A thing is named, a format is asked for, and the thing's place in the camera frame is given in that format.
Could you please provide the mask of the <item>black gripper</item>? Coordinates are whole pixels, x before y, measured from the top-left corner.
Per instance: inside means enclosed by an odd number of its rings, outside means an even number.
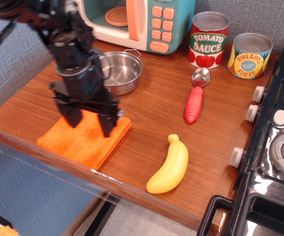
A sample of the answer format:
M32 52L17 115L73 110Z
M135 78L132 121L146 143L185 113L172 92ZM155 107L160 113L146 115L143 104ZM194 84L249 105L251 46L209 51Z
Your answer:
M57 107L68 124L75 128L81 122L81 109L96 112L104 137L109 137L124 110L119 109L118 98L104 87L100 56L93 54L75 68L64 69L57 63L55 69L62 81L49 84L49 88L54 91Z

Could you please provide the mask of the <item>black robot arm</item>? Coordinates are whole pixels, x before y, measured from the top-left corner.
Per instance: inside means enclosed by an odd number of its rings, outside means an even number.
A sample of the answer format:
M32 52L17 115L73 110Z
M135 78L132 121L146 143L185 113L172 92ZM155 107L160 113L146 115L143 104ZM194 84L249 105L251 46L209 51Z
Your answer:
M104 87L103 54L93 48L92 27L81 18L73 0L0 0L0 19L8 25L0 32L0 45L16 23L26 23L56 61L61 81L52 82L57 107L71 127L82 120L82 110L98 115L102 132L110 136L121 115L118 98Z

